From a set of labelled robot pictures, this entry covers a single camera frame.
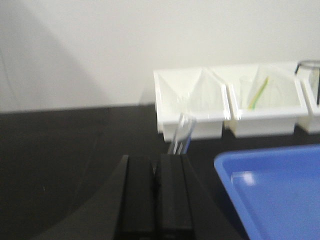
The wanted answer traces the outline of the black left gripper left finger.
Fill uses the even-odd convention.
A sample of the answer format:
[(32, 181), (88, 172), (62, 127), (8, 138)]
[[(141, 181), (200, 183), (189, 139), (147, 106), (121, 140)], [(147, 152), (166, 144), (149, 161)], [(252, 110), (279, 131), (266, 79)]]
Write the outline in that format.
[(81, 207), (36, 240), (154, 240), (154, 173), (145, 156), (124, 155)]

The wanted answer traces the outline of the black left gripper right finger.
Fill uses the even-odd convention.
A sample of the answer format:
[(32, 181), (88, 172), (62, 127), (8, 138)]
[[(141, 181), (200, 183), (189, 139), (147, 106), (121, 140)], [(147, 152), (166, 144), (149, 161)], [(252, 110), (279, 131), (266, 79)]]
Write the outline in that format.
[(156, 229), (160, 240), (238, 240), (187, 155), (163, 154), (156, 167)]

